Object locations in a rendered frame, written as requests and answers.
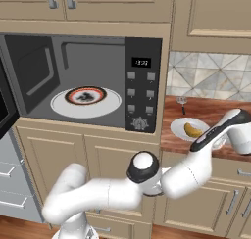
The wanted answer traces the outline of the red and black rimmed plate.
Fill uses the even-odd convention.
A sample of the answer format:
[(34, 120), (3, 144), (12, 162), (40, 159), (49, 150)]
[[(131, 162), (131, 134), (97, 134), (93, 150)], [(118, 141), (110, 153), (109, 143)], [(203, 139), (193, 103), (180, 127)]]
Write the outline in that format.
[[(87, 92), (90, 93), (94, 99), (90, 102), (82, 103), (77, 97), (79, 97), (82, 93)], [(107, 97), (107, 92), (105, 89), (96, 86), (82, 86), (78, 88), (71, 89), (65, 95), (65, 99), (68, 103), (78, 105), (78, 106), (87, 106), (96, 104)]]

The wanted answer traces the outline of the black microwave oven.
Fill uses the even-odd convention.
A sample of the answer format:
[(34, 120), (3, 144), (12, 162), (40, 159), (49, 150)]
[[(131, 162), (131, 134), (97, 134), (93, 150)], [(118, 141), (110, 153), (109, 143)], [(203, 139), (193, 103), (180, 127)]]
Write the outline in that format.
[[(23, 117), (137, 132), (156, 129), (161, 53), (160, 38), (0, 34), (0, 56)], [(111, 89), (122, 103), (92, 119), (52, 110), (55, 95), (82, 86)]]

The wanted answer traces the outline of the white plate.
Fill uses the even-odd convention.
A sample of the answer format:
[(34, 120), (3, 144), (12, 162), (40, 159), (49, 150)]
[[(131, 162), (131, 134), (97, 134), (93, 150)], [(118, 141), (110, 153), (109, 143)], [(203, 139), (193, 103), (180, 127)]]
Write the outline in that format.
[(185, 140), (185, 141), (190, 141), (194, 142), (197, 138), (189, 137), (185, 131), (184, 131), (184, 125), (189, 122), (194, 128), (196, 129), (201, 129), (202, 134), (207, 131), (210, 126), (205, 123), (202, 120), (199, 119), (193, 119), (193, 118), (180, 118), (180, 119), (175, 119), (171, 123), (171, 132), (178, 138)]

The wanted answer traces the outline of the white microwave turntable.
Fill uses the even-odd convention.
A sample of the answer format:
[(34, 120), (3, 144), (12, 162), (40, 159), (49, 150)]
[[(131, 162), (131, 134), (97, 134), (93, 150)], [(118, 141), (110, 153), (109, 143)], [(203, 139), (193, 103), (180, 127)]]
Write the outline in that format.
[(71, 89), (58, 93), (52, 98), (50, 103), (54, 112), (68, 118), (92, 119), (102, 117), (115, 111), (122, 103), (122, 97), (117, 92), (108, 88), (103, 88), (107, 92), (107, 97), (96, 104), (87, 106), (70, 104), (66, 101), (65, 95)]

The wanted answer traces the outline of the black microwave door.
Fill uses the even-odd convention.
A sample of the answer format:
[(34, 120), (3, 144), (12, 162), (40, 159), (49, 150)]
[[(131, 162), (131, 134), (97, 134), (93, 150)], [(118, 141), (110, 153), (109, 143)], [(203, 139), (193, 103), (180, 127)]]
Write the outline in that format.
[(0, 139), (19, 118), (19, 112), (0, 59)]

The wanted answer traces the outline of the beige base cupboard door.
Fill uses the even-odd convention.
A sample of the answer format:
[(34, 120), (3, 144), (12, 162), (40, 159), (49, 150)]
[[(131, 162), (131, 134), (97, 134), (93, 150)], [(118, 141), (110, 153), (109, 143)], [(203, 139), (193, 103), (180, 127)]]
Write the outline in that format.
[(251, 198), (251, 187), (247, 187), (238, 204), (237, 211), (231, 222), (227, 235), (229, 239), (251, 239), (251, 208), (246, 218), (241, 214), (244, 212)]
[(20, 126), (16, 131), (41, 203), (69, 164), (87, 167), (82, 135)]
[[(91, 178), (126, 178), (131, 158), (139, 151), (152, 152), (159, 157), (160, 147), (154, 143), (143, 143), (121, 139), (86, 135), (85, 147)], [(153, 219), (154, 197), (142, 198), (140, 205), (132, 210), (101, 210), (101, 215), (151, 222)]]
[[(231, 215), (226, 215), (233, 197), (239, 195)], [(199, 232), (215, 236), (226, 236), (230, 222), (244, 194), (245, 187), (219, 181), (208, 181), (198, 190), (179, 199), (158, 197), (154, 223), (170, 228)]]

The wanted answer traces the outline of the small dark food item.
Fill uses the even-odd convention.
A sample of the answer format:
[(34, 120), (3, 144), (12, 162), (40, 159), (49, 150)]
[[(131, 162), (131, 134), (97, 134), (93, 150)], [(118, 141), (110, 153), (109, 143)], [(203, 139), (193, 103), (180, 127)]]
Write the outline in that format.
[(85, 102), (92, 101), (94, 99), (94, 97), (90, 93), (84, 92), (79, 97), (77, 97), (77, 99), (80, 102), (85, 103)]

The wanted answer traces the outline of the yellow-brown curved food item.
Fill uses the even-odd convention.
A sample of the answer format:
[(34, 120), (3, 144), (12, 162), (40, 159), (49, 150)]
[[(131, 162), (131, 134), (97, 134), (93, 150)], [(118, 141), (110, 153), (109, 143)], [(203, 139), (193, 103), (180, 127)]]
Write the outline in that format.
[(202, 135), (202, 130), (194, 128), (189, 122), (184, 125), (184, 131), (189, 137), (193, 138), (197, 138)]

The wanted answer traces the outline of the beige drawer front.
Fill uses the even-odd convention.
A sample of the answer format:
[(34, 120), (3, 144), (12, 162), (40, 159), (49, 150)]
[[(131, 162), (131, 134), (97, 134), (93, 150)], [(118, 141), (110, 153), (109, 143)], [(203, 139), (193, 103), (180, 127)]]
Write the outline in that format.
[(111, 232), (97, 231), (105, 239), (151, 239), (152, 224), (113, 216), (86, 213), (89, 224), (93, 227), (111, 228)]
[[(185, 158), (184, 154), (164, 151), (162, 154), (162, 167), (172, 167)], [(243, 183), (251, 186), (251, 176), (238, 174), (241, 169), (243, 172), (251, 173), (251, 163), (234, 161), (227, 159), (212, 159), (212, 180), (231, 181)]]

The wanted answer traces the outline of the beige wall cupboard door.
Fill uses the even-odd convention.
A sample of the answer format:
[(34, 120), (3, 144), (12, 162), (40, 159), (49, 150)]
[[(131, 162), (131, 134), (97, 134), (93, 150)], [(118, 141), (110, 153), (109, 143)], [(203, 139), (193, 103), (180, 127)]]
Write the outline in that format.
[(168, 23), (173, 0), (75, 0), (66, 15), (72, 21)]
[(251, 54), (251, 0), (176, 0), (172, 50)]
[(62, 20), (63, 4), (58, 2), (57, 9), (50, 9), (48, 0), (0, 0), (1, 20)]

